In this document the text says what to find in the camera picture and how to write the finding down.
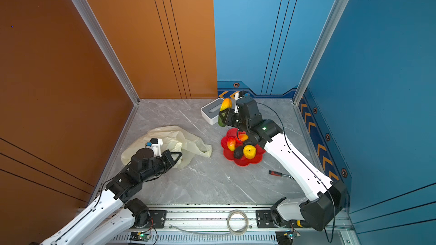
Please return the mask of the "yellow bell pepper fruit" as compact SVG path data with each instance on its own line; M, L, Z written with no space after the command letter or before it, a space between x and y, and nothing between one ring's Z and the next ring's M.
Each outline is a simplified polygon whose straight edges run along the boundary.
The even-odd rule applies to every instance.
M253 145L246 145L243 148L243 155L246 159L254 159L257 154L257 149Z

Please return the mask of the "cream plastic bag orange prints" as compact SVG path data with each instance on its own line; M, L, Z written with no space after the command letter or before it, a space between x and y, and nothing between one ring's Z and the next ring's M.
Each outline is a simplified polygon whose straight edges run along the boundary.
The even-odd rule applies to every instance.
M212 154L211 145L205 144L200 137L173 125L152 129L146 135L138 138L121 154L122 164L127 165L132 156L139 149L145 147L152 138L162 139L161 149L163 151L182 153L180 160L175 165L176 169L188 166L196 155L209 158Z

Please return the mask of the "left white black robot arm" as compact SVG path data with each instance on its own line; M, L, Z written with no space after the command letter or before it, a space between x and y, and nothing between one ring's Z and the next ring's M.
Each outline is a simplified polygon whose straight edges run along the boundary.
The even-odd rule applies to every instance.
M110 222L109 226L130 228L148 223L149 208L141 200L133 198L142 190L143 184L160 178L172 169L182 157L181 152L164 151L155 156L150 148L142 148L134 154L130 162L114 176L101 194L79 215L42 245L79 245L90 237L104 219L119 208L120 222Z

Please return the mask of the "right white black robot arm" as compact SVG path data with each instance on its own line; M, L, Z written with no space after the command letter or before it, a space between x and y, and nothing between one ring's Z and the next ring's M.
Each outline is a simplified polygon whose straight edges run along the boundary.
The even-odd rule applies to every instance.
M286 136L282 122L264 119L257 102L242 96L235 102L223 101L218 123L244 132L248 136L244 145L259 146L272 155L304 192L299 202L284 197L271 207L275 226L285 228L302 221L305 228L323 231L329 223L335 224L336 215L345 207L347 186L332 180L306 159Z

